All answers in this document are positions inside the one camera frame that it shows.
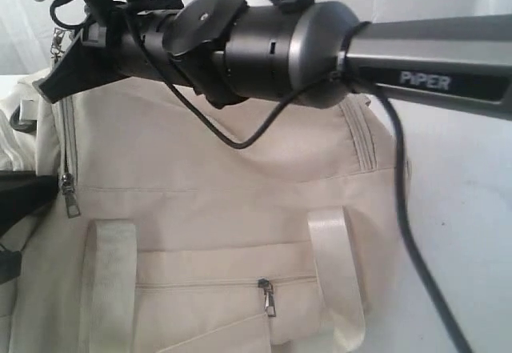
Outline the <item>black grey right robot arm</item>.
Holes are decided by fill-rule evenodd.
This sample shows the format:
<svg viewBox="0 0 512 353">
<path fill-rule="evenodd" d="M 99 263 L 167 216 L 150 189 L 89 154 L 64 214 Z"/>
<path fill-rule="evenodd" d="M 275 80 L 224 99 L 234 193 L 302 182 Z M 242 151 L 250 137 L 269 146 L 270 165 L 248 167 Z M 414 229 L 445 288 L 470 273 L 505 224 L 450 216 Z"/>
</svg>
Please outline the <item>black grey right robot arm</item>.
<svg viewBox="0 0 512 353">
<path fill-rule="evenodd" d="M 221 109 L 247 99 L 332 107 L 380 86 L 391 98 L 511 117 L 511 17 L 362 22 L 340 2 L 114 2 L 34 85 L 48 102 L 124 78 L 185 86 Z"/>
</svg>

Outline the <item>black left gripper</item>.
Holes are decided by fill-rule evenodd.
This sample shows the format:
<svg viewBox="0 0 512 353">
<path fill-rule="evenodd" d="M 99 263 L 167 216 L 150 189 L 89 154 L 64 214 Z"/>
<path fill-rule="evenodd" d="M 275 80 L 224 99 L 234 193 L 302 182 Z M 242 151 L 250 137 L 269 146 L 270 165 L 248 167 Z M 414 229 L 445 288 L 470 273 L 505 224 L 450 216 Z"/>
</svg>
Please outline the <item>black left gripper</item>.
<svg viewBox="0 0 512 353">
<path fill-rule="evenodd" d="M 27 215 L 56 198 L 56 177 L 36 174 L 1 175 L 1 236 Z M 22 253 L 1 245 L 0 284 L 21 274 Z"/>
</svg>

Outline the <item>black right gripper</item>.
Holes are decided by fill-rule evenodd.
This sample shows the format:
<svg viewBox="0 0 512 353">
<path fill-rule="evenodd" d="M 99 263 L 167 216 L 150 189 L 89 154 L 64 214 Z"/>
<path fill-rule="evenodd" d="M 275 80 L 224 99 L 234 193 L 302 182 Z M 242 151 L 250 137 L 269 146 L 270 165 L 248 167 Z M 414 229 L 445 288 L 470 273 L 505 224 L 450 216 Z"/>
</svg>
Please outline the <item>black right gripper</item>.
<svg viewBox="0 0 512 353">
<path fill-rule="evenodd" d="M 57 103 L 71 95 L 117 82 L 120 77 L 160 81 L 162 78 L 134 40 L 126 16 L 153 63 L 169 80 L 182 81 L 184 76 L 170 61 L 162 41 L 166 29 L 183 7 L 182 0 L 114 0 L 107 24 L 88 22 L 81 37 L 72 41 L 50 73 L 32 85 L 48 103 Z"/>
</svg>

